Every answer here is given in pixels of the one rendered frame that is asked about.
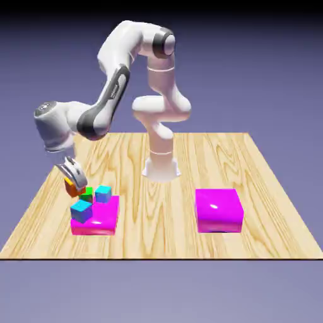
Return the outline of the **small orange cube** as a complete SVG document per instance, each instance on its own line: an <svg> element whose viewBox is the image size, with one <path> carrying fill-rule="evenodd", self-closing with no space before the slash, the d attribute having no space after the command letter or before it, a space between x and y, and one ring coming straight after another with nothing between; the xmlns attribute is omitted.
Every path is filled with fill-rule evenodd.
<svg viewBox="0 0 323 323"><path fill-rule="evenodd" d="M69 180L67 177L64 178L64 185L66 188L66 192L71 196L71 197L77 197L86 192L86 188L82 188L81 190L77 190L76 186L74 183Z"/></svg>

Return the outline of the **large magenta box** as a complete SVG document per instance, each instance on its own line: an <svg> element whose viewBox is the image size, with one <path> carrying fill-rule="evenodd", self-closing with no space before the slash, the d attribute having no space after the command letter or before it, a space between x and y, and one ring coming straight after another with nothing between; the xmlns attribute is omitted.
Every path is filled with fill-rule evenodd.
<svg viewBox="0 0 323 323"><path fill-rule="evenodd" d="M92 203L92 217L85 223L71 218L73 235L114 235L119 216L119 196L112 196L108 203Z"/></svg>
<svg viewBox="0 0 323 323"><path fill-rule="evenodd" d="M199 233L240 233L244 209L235 189L196 189L195 213Z"/></svg>

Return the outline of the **small cyan cube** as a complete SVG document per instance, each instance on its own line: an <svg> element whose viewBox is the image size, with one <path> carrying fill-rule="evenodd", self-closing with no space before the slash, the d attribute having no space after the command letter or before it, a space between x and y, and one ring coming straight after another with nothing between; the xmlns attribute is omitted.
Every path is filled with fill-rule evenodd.
<svg viewBox="0 0 323 323"><path fill-rule="evenodd" d="M100 185L95 190L95 201L97 203L108 203L112 196L112 188L106 185Z"/></svg>
<svg viewBox="0 0 323 323"><path fill-rule="evenodd" d="M89 203L88 201L82 199L79 199L76 203L74 203L70 207L70 211L72 219L80 223L85 223L93 216L92 203Z"/></svg>

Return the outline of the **small green cube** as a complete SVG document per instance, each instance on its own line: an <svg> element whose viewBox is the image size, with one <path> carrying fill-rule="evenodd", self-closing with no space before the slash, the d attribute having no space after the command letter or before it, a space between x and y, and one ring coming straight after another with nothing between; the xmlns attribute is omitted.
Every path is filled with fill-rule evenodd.
<svg viewBox="0 0 323 323"><path fill-rule="evenodd" d="M78 196L79 200L86 201L88 203L93 203L93 187L86 186L82 193Z"/></svg>

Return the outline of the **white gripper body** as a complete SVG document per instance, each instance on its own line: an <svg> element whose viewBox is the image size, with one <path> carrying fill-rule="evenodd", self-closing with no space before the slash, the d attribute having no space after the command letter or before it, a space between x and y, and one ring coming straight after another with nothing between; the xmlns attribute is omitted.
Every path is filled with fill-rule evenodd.
<svg viewBox="0 0 323 323"><path fill-rule="evenodd" d="M77 191L81 191L87 186L86 175L75 159L67 156L64 162L56 164L56 167L74 184Z"/></svg>

